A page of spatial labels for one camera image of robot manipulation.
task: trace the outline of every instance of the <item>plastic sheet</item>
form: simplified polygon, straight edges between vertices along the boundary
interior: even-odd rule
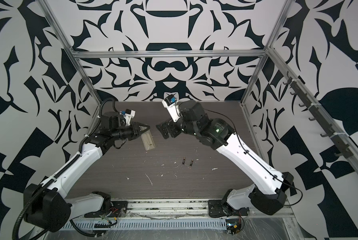
[[[237,234],[231,235],[224,230],[216,229],[175,229],[175,230],[109,230],[99,239],[103,240],[286,240],[289,231],[283,218],[244,218],[245,226]],[[64,230],[47,233],[44,240],[85,240],[85,237],[75,230]]]

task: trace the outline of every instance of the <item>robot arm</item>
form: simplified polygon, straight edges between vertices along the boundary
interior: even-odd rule
[[[95,212],[99,217],[108,213],[108,209],[111,207],[111,196],[108,194],[93,192],[75,199],[65,198],[80,176],[109,148],[115,146],[114,141],[134,140],[148,131],[150,127],[131,121],[135,115],[133,110],[127,109],[121,113],[107,112],[103,115],[100,111],[99,115],[100,122],[91,131],[90,136],[86,135],[80,143],[79,151],[65,165],[42,181],[40,185],[30,184],[24,190],[23,218],[26,222],[56,232],[68,220],[83,214]],[[39,195],[36,200],[33,200],[34,195]]]
[[[249,198],[257,209],[272,215],[283,207],[287,198],[284,192],[294,179],[291,174],[281,173],[269,166],[223,119],[209,119],[200,103],[190,100],[179,105],[173,95],[162,103],[171,119],[156,127],[165,139],[169,135],[177,137],[182,132],[194,135],[202,144],[230,159],[251,178],[255,187]]]

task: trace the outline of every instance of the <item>black cable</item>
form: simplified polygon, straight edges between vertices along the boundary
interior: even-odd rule
[[[110,224],[108,224],[108,225],[96,223],[95,226],[98,226],[100,228],[107,228],[107,227],[115,226],[117,223],[118,223],[118,220],[115,220],[115,223],[110,222]]]
[[[29,207],[32,205],[33,202],[35,202],[39,196],[43,193],[44,190],[47,189],[48,186],[51,185],[51,183],[53,183],[54,180],[51,179],[49,180],[46,184],[44,184],[33,196],[32,198],[25,204],[25,206],[23,207],[23,210],[20,212],[18,218],[16,219],[16,222],[13,226],[13,230],[12,230],[12,239],[13,240],[19,240],[19,228],[20,228],[20,224],[21,221],[24,218],[24,214],[27,212],[27,210],[29,209]]]
[[[114,142],[114,148],[120,149],[126,142],[127,142],[127,139],[120,145],[120,147],[115,146],[115,142]]]
[[[242,216],[239,216],[239,218],[241,218],[242,219],[242,222],[243,222],[243,226],[240,228],[240,230],[239,231],[242,231],[243,229],[244,229],[244,227],[245,227],[245,223],[244,223],[244,219],[242,218]]]
[[[28,239],[28,240],[36,240],[36,239],[38,239],[39,237],[43,236],[46,232],[48,232],[48,230],[47,230],[47,229],[44,229],[43,231],[41,231],[40,233],[38,233],[35,237],[30,238],[30,239]]]
[[[298,190],[298,191],[301,192],[301,198],[300,198],[296,203],[289,204],[289,205],[284,205],[284,206],[293,206],[293,205],[299,203],[299,202],[302,200],[302,198],[303,198],[303,192],[302,192],[300,189],[298,189],[298,188],[296,188],[295,186],[292,186],[292,185],[290,185],[290,184],[288,184],[288,183],[285,183],[285,182],[279,180],[279,179],[278,179],[278,176],[273,175],[273,174],[272,174],[270,171],[268,171],[267,168],[265,168],[258,160],[256,160],[256,159],[249,153],[249,151],[247,151],[247,150],[244,149],[243,144],[240,142],[239,135],[238,135],[238,131],[236,131],[235,124],[234,124],[234,122],[231,120],[231,118],[227,117],[227,116],[224,115],[224,114],[215,112],[215,111],[211,111],[211,110],[208,110],[208,109],[205,109],[205,110],[206,110],[206,111],[209,111],[209,112],[212,112],[212,113],[220,114],[220,115],[222,115],[222,116],[228,118],[228,119],[230,120],[230,122],[232,123],[232,125],[234,126],[234,130],[235,130],[235,133],[236,133],[236,137],[238,138],[239,144],[240,144],[240,146],[242,147],[242,149],[245,151],[245,153],[248,154],[252,159],[254,159],[261,167],[263,167],[263,169],[266,170],[266,171],[273,177],[273,179],[276,179],[276,180],[280,181],[281,183],[283,183],[283,184],[285,184],[285,185],[287,185],[287,186],[289,186],[289,187],[292,187],[292,188],[294,188],[295,190]]]
[[[108,101],[112,101],[113,102],[113,109],[115,112],[119,113],[118,110],[116,110],[115,108],[115,99],[114,98],[107,98],[105,99],[99,107],[99,116],[102,115],[102,110],[103,110],[103,106],[106,102]],[[98,122],[96,123],[95,127],[93,128],[93,130],[90,132],[89,136],[94,133],[96,131],[96,129],[99,127],[100,125],[100,118],[98,120]],[[82,146],[84,144],[84,141],[87,139],[88,137],[83,138],[83,140],[80,142],[79,144],[79,152],[80,154],[77,154],[74,159],[72,159],[64,168],[62,168],[56,175],[54,175],[54,178],[57,179],[58,177],[60,177],[61,174],[63,174],[72,164],[74,164],[79,157],[81,156],[81,151],[82,151]],[[18,218],[16,219],[16,222],[13,226],[13,230],[12,230],[12,239],[13,240],[18,240],[19,239],[19,228],[21,225],[21,222],[24,218],[24,214],[28,211],[29,207],[40,197],[40,195],[44,192],[44,190],[46,190],[55,180],[51,179],[49,180],[46,184],[44,184],[33,196],[32,198],[25,204],[25,206],[23,207],[23,210],[20,212]],[[45,234],[48,230],[44,229],[42,232],[40,232],[39,234],[37,234],[35,237],[31,238],[30,240],[35,240],[38,239],[39,237],[41,237],[43,234]]]
[[[72,221],[72,219],[69,222],[71,223],[72,227],[75,228],[75,230],[78,233],[80,233],[81,235],[86,236],[86,237],[95,237],[95,236],[97,236],[97,234],[95,234],[95,233],[87,233],[87,232],[82,231],[80,228],[78,228],[76,226],[76,224],[74,223],[74,221]]]

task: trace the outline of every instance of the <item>wooden table surface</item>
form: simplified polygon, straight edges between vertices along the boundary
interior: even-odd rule
[[[241,139],[256,152],[239,102],[202,102],[202,106],[229,116]],[[102,191],[112,198],[212,198],[228,189],[252,184],[228,158],[202,145],[194,136],[181,134],[165,140],[155,125],[169,119],[160,102],[118,102],[119,111],[136,111],[134,121],[151,126],[156,148],[146,151],[142,139],[127,141],[121,149],[111,148],[76,182],[68,197]],[[111,111],[105,104],[103,113]],[[208,113],[209,118],[223,118]]]

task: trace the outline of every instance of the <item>black and white patterned wall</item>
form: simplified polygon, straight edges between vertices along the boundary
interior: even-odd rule
[[[52,0],[77,51],[263,49],[284,0]],[[101,98],[240,100],[257,57],[88,59]]]
[[[258,57],[95,58],[81,63],[101,99],[240,100]]]
[[[23,190],[55,173],[97,104],[34,0],[0,0],[0,239],[11,239]],[[23,222],[19,236],[33,225]]]
[[[297,0],[275,50],[358,145],[358,1]],[[268,60],[247,100],[260,146],[303,191],[292,209],[306,237],[358,238],[358,175],[283,82]]]
[[[263,49],[284,0],[51,0],[75,50]]]

